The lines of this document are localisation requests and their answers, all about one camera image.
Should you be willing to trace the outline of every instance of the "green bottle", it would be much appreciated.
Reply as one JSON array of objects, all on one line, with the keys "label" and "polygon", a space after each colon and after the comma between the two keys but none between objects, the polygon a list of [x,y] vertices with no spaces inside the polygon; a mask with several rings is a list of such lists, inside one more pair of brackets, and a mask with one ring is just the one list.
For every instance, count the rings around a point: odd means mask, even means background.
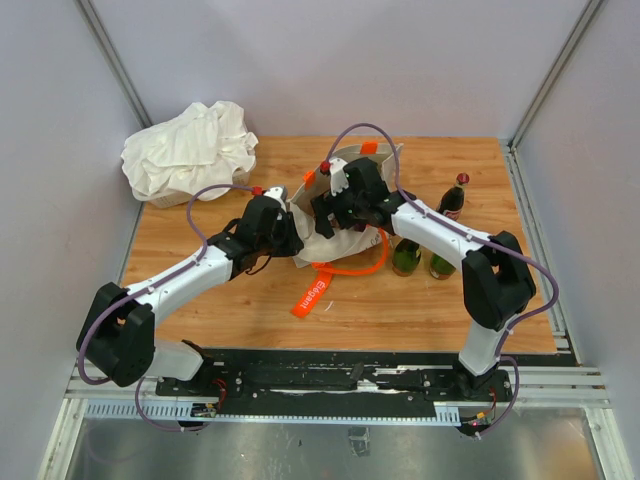
[{"label": "green bottle", "polygon": [[420,263],[420,245],[406,238],[393,250],[393,271],[401,277],[411,275]]},{"label": "green bottle", "polygon": [[[438,213],[441,213],[445,217],[452,220],[458,220],[462,206],[464,205],[464,189],[469,183],[469,175],[461,173],[456,177],[456,183],[451,187],[440,200],[440,204],[436,209]],[[447,262],[440,255],[435,253],[431,256],[429,262],[429,272],[434,278],[438,280],[445,280],[453,275],[456,271],[456,267]]]}]

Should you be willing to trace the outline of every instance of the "crumpled white fabric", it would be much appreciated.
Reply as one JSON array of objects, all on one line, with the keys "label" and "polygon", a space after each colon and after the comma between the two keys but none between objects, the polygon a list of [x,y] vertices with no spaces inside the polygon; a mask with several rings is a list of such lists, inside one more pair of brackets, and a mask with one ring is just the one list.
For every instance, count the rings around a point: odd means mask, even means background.
[{"label": "crumpled white fabric", "polygon": [[[398,155],[402,152],[402,147],[402,144],[397,145]],[[336,150],[333,156],[349,163],[364,156],[360,154],[360,148],[360,145],[344,147]],[[386,144],[379,145],[375,154],[366,156],[378,164],[378,170],[387,184],[387,188],[389,188],[389,191],[393,191],[395,189],[393,182],[395,162],[391,147]],[[324,238],[319,233],[316,233],[311,199],[326,192],[329,188],[329,178],[319,173],[319,170],[316,169],[313,185],[306,189],[303,183],[289,202],[289,210],[293,213],[296,231],[304,242],[304,248],[298,255],[293,257],[293,261],[298,267],[304,267],[315,262],[332,262],[338,258],[355,255],[377,245],[382,240],[378,229],[370,226],[363,232],[358,232],[353,228],[348,230],[334,228],[334,236],[331,238]]]},{"label": "crumpled white fabric", "polygon": [[[240,106],[216,102],[209,108],[192,103],[176,118],[127,138],[122,171],[138,200],[176,192],[193,195],[208,185],[233,183],[236,170],[253,170],[257,143],[256,136],[247,132]],[[200,199],[213,200],[227,191],[214,189]]]}]

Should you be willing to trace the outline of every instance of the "wooden tabletop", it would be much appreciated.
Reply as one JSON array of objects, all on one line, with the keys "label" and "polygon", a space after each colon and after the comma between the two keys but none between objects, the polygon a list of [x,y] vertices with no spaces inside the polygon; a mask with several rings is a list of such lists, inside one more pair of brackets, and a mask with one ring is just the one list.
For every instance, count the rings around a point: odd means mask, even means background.
[{"label": "wooden tabletop", "polygon": [[[342,145],[371,139],[351,137]],[[405,189],[435,208],[456,175],[467,172],[471,181],[460,221],[489,233],[508,230],[527,253],[496,139],[395,140],[405,144],[401,158]],[[302,183],[302,175],[324,159],[332,141],[331,137],[262,137],[250,184],[284,184],[292,195]],[[212,202],[198,202],[194,220],[205,234],[213,235],[241,216],[249,199],[246,192],[232,191]],[[187,224],[185,207],[146,205],[125,285],[158,274],[199,247]],[[375,263],[380,253],[378,246],[334,265],[363,268]],[[171,315],[156,333],[158,338],[188,339],[201,346],[458,351],[470,325],[462,300],[461,275],[456,272],[448,280],[434,279],[427,268],[430,252],[422,255],[423,261],[410,277],[395,275],[390,260],[373,275],[334,276],[318,305],[304,319],[290,310],[312,283],[315,271],[311,267],[298,269],[289,258],[273,259],[256,276],[240,275],[203,293]],[[538,294],[528,308],[541,304]],[[555,352],[546,315],[523,322],[505,350]]]}]

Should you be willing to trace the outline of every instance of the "robotic arm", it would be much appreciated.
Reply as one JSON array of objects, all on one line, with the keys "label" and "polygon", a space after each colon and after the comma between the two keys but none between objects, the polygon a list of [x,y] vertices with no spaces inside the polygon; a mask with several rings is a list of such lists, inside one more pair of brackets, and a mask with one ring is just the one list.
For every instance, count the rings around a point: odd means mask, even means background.
[{"label": "robotic arm", "polygon": [[[456,383],[463,395],[480,388],[497,369],[496,349],[509,321],[526,308],[535,295],[535,286],[524,262],[472,241],[472,236],[521,252],[516,238],[508,232],[490,236],[472,230],[416,201],[429,212],[422,215],[399,192],[389,192],[376,163],[369,158],[348,164],[333,158],[328,163],[319,172],[330,176],[331,188],[311,200],[318,233],[330,238],[336,224],[338,228],[351,228],[366,223],[413,240],[462,271],[464,303],[472,326],[455,365]],[[198,250],[156,277],[127,288],[113,283],[104,285],[98,290],[80,333],[78,350],[88,342],[86,357],[119,386],[130,385],[145,374],[193,379],[203,364],[198,347],[154,342],[155,327],[205,290],[251,270],[259,257],[294,256],[300,252],[304,245],[297,235],[293,215],[286,211],[286,196],[284,187],[273,187],[252,198],[242,218],[209,238],[201,258]],[[442,221],[467,235],[446,228]],[[193,266],[176,275],[189,264]],[[171,278],[160,287],[152,287],[167,276]],[[146,292],[114,309],[89,340],[85,339],[98,316],[110,305],[127,298],[129,292],[144,289]]]}]

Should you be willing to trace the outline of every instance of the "gray wall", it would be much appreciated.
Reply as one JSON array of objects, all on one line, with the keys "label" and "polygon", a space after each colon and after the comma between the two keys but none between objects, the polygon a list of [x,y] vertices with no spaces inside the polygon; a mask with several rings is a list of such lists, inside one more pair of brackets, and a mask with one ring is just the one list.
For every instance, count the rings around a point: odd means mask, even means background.
[{"label": "gray wall", "polygon": [[0,2],[0,37],[0,476],[30,479],[131,238],[119,152],[138,126],[71,0]]},{"label": "gray wall", "polygon": [[608,2],[520,147],[580,352],[640,474],[640,3]]},{"label": "gray wall", "polygon": [[262,135],[511,136],[584,0],[95,0],[154,122],[233,100]]}]

